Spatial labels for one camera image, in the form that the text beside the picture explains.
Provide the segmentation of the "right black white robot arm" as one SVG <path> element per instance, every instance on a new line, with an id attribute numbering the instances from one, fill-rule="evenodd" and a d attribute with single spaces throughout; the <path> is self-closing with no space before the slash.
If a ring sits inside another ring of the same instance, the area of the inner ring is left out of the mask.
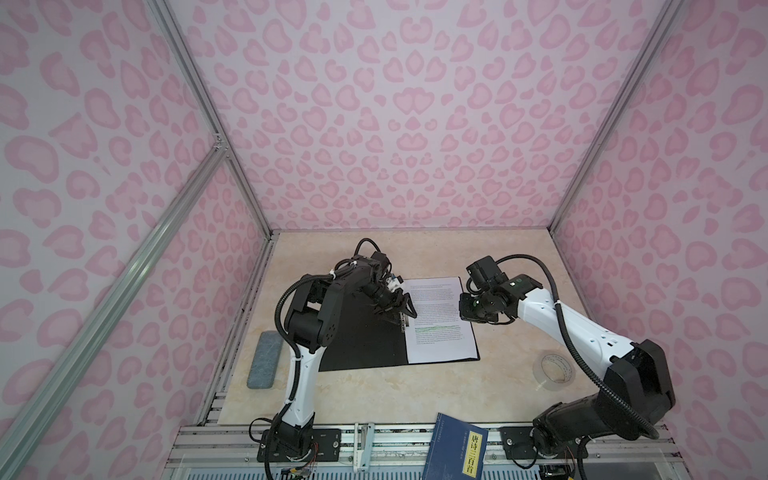
<path id="1" fill-rule="evenodd" d="M 572 451 L 582 460 L 589 441 L 597 438 L 658 439 L 657 423 L 676 404 L 663 348 L 614 333 L 569 307 L 545 263 L 532 255 L 524 258 L 542 270 L 544 282 L 527 274 L 510 277 L 500 260 L 485 256 L 466 269 L 459 313 L 477 324 L 523 321 L 538 328 L 563 345 L 596 386 L 596 393 L 556 403 L 533 420 L 533 451 L 544 458 Z"/>

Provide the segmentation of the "white black file folder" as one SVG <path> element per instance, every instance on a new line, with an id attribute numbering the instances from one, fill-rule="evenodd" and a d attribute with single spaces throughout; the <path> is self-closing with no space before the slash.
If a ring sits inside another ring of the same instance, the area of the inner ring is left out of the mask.
<path id="1" fill-rule="evenodd" d="M 327 347 L 321 372 L 409 365 L 399 318 L 375 316 L 369 299 L 356 293 L 345 304 L 339 332 Z"/>

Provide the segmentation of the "printed paper sheet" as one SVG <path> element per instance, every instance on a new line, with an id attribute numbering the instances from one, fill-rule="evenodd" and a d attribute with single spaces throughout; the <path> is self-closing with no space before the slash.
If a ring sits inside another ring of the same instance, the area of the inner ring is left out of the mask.
<path id="1" fill-rule="evenodd" d="M 480 359 L 473 327 L 459 314 L 459 277 L 406 280 L 404 290 L 417 313 L 404 333 L 409 365 Z"/>

